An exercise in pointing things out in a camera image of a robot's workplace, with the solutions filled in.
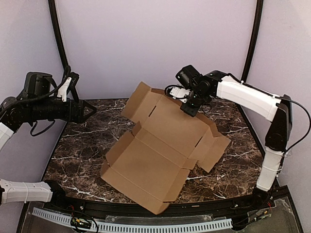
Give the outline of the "brown cardboard box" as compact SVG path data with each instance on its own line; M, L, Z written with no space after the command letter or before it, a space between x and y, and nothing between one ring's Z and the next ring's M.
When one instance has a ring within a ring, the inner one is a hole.
M153 214L176 201L195 166L210 172L230 139L201 113L180 109L181 102L141 82L122 116L134 122L106 154L101 178Z

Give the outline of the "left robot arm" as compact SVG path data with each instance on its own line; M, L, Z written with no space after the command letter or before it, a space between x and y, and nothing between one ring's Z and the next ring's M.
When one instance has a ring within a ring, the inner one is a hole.
M24 88L17 97L7 97L0 105L0 146L19 128L28 123L34 130L41 120L51 124L60 119L71 123L84 123L93 116L97 109L86 100L81 100L76 92L79 75L64 72L60 84L56 84L51 74L29 72L26 75ZM66 193L56 181L13 182L0 181L0 202L52 202L56 203Z

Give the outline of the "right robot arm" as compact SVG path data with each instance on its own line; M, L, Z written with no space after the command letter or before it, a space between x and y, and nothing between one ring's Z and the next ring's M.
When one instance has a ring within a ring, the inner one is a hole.
M288 145L293 127L292 105L305 107L288 95L273 94L239 80L231 73L218 70L203 75L192 65L176 74L181 91L171 91L174 99L182 101L181 110L194 117L201 106L218 98L235 103L261 116L268 123L264 139L264 156L260 173L252 191L250 204L260 208L272 196L275 179L283 169L285 157L311 129L291 146Z

